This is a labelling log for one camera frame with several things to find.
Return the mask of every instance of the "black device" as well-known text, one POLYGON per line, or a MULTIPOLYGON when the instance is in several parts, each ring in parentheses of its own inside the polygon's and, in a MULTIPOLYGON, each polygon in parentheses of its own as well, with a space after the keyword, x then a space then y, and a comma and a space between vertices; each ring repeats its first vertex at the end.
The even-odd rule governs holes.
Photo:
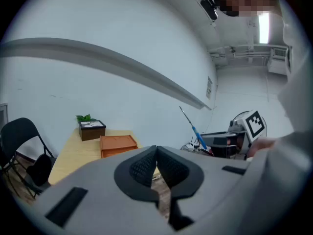
POLYGON ((201 0, 201 6, 205 9, 212 20, 216 20, 218 15, 216 13, 217 6, 213 0, 201 0))

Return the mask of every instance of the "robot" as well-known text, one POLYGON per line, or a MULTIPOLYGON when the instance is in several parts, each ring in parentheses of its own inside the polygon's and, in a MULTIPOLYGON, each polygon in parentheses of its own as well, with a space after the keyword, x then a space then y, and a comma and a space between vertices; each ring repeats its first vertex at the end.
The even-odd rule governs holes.
MULTIPOLYGON (((231 126, 247 143, 261 135, 249 128, 255 114, 231 126)), ((310 179, 311 137, 293 133, 251 162, 144 147, 88 163, 21 208, 45 234, 264 234, 310 179), (156 166, 171 190, 168 222, 151 189, 156 166)))
POLYGON ((245 160, 252 143, 267 136, 267 125, 256 110, 246 111, 230 121, 225 132, 201 134, 215 157, 245 160))

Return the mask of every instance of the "potted plant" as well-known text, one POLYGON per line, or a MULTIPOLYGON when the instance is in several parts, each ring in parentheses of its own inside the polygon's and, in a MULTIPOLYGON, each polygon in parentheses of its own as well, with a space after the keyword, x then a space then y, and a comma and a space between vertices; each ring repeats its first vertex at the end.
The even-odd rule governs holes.
POLYGON ((77 115, 76 119, 79 125, 79 135, 82 141, 98 139, 105 136, 106 126, 100 120, 91 118, 90 114, 86 116, 77 115))
POLYGON ((78 115, 76 116, 76 119, 78 122, 89 122, 89 121, 97 121, 97 119, 95 118, 91 118, 90 114, 86 115, 86 116, 81 116, 81 115, 78 115))

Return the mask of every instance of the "ceiling light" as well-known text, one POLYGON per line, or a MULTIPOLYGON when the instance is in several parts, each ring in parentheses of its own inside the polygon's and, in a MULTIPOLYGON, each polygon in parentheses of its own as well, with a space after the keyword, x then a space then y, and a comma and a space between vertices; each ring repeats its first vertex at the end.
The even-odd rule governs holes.
POLYGON ((260 23, 260 43, 268 44, 269 35, 269 13, 262 13, 259 15, 260 23))

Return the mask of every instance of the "blue screwdriver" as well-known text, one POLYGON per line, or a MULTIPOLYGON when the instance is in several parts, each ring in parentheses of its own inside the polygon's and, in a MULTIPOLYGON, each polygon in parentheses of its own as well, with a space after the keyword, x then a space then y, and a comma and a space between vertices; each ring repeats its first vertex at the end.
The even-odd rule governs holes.
POLYGON ((187 120, 189 121, 189 123, 191 124, 192 129, 194 130, 199 142, 202 144, 203 148, 206 150, 206 145, 205 142, 203 141, 202 137, 200 136, 199 132, 196 130, 195 126, 192 125, 191 121, 189 120, 189 118, 187 117, 186 113, 183 111, 183 109, 180 107, 181 111, 184 113, 185 117, 187 118, 187 120))

